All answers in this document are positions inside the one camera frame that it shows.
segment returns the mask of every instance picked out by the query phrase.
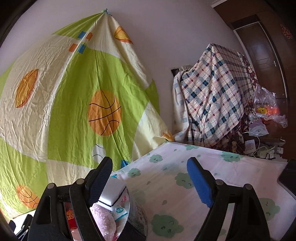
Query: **snack package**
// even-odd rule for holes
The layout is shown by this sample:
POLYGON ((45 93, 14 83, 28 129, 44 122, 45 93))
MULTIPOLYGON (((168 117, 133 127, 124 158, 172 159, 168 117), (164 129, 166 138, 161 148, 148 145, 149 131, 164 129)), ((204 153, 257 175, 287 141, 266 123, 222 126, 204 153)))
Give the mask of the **snack package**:
POLYGON ((77 224, 75 221, 74 213, 73 213, 73 208, 70 202, 65 203, 65 208, 66 208, 66 215, 67 215, 67 220, 69 223, 69 228, 70 230, 77 229, 77 224))
POLYGON ((258 118, 273 120, 279 123, 283 128, 288 126, 288 120, 285 115, 280 115, 279 107, 276 104, 275 94, 272 94, 259 84, 256 85, 254 92, 254 107, 258 118))
POLYGON ((275 96, 259 84, 254 92, 254 107, 257 113, 267 116, 280 114, 275 96))

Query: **plastic bag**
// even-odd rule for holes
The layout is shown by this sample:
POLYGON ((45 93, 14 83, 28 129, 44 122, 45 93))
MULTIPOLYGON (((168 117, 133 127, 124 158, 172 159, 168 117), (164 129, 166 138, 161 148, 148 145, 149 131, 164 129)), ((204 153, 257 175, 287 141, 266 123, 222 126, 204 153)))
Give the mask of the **plastic bag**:
POLYGON ((280 114, 275 95, 259 84, 256 85, 254 92, 254 107, 257 113, 267 116, 280 114))
POLYGON ((251 132, 249 133, 249 136, 253 137, 260 137, 269 134, 266 129, 266 125, 262 123, 261 119, 249 125, 249 132, 251 132))
POLYGON ((273 120, 283 128, 288 126, 285 115, 280 115, 279 107, 276 104, 275 94, 272 94, 259 84, 256 85, 254 92, 255 117, 273 120))

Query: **blue gripper pad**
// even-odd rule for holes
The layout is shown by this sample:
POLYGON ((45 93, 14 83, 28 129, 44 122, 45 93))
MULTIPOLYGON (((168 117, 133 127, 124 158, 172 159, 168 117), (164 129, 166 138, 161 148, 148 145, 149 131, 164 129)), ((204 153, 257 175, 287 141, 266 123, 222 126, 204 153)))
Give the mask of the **blue gripper pad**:
POLYGON ((195 186, 195 189, 202 203, 206 204, 207 207, 211 208, 214 203, 212 199, 211 187, 209 186, 208 182, 205 180, 202 174, 202 171, 204 170, 200 170, 198 168, 198 166, 194 163, 194 159, 196 160, 196 158, 191 157, 187 161, 188 174, 195 186))

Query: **door frame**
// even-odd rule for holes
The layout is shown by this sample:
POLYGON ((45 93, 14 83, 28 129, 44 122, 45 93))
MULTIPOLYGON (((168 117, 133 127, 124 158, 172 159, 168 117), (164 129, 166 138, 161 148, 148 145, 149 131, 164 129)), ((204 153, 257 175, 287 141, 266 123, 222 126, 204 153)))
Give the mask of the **door frame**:
POLYGON ((246 55, 247 55, 247 58, 248 60, 250 61, 250 57, 249 57, 249 53, 247 52, 247 49, 246 47, 244 46, 241 38, 239 37, 238 33, 237 33, 237 30, 239 29, 242 29, 242 28, 246 28, 246 27, 249 27, 251 25, 255 25, 255 24, 259 24, 259 26, 261 27, 261 29, 263 30, 270 46, 271 46, 271 49, 276 57, 276 60, 279 64, 279 69, 281 71, 281 76, 282 76, 282 79, 283 79, 283 83, 284 83, 284 89, 285 89, 285 97, 284 98, 289 98, 289 95, 288 95, 288 84, 287 84, 287 80, 286 80, 286 76, 285 76, 285 72, 284 72, 284 67, 282 65, 282 62, 281 62, 281 59, 280 59, 280 56, 277 52, 277 49, 268 33, 268 31, 265 29, 264 25, 262 24, 261 20, 259 19, 259 17, 255 14, 255 15, 252 15, 252 16, 249 16, 249 17, 246 17, 246 18, 243 18, 243 19, 240 19, 238 21, 235 21, 233 23, 230 23, 230 27, 232 28, 233 32, 235 33, 235 35, 237 36, 237 38, 239 39, 244 51, 246 52, 246 55))

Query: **orange rectangle print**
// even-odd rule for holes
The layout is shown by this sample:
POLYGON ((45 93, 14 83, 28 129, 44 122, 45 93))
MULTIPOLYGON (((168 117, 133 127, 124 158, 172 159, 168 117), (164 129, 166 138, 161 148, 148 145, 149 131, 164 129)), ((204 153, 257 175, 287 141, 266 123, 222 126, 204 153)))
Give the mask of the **orange rectangle print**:
POLYGON ((71 47, 69 48, 69 51, 74 52, 77 46, 78 46, 77 44, 72 44, 71 47))
POLYGON ((86 36, 86 39, 91 40, 92 37, 92 33, 88 33, 88 35, 86 36))

